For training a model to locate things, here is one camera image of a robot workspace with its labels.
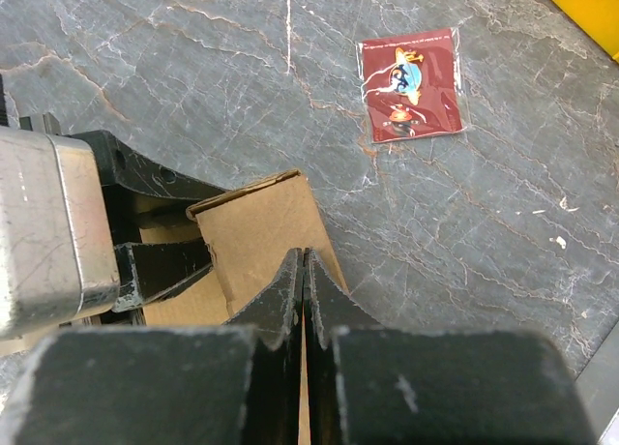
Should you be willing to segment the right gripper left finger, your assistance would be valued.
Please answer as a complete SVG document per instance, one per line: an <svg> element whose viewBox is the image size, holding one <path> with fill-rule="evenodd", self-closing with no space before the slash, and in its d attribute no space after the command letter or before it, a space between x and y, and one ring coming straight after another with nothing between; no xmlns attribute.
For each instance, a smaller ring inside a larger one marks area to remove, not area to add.
<svg viewBox="0 0 619 445"><path fill-rule="evenodd" d="M28 356L5 444L293 444L304 254L219 326L65 329Z"/></svg>

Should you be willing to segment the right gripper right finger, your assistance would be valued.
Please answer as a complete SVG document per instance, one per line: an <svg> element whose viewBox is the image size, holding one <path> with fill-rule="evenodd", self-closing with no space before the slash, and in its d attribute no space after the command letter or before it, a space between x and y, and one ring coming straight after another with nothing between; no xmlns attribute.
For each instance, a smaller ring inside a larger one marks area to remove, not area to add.
<svg viewBox="0 0 619 445"><path fill-rule="evenodd" d="M564 358L522 330L410 332L379 324L304 257L315 444L593 444Z"/></svg>

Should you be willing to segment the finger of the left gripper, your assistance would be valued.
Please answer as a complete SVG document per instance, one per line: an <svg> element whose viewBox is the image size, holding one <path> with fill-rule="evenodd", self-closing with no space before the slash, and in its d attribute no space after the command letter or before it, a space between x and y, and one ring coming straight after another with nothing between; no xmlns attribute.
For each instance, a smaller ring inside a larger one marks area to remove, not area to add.
<svg viewBox="0 0 619 445"><path fill-rule="evenodd" d="M124 243L114 247L120 290L112 311L136 310L174 298L213 267L203 241L179 243Z"/></svg>
<svg viewBox="0 0 619 445"><path fill-rule="evenodd" d="M120 186L132 193L192 203L224 193L213 184L155 163L109 131L75 133L70 138L90 146L104 187Z"/></svg>

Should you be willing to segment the brown cardboard box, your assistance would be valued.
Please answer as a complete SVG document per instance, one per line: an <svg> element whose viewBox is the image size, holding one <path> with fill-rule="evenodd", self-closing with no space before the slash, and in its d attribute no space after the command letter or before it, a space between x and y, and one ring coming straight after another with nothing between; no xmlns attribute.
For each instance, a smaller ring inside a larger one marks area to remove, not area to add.
<svg viewBox="0 0 619 445"><path fill-rule="evenodd" d="M339 407L333 360L317 356L352 302L307 177L298 170L273 175L198 203L190 217L214 268L180 296L146 306L147 324L221 324L267 286L289 250L309 250L301 256L302 308L313 341L302 345L309 367L301 381L299 440L334 443Z"/></svg>

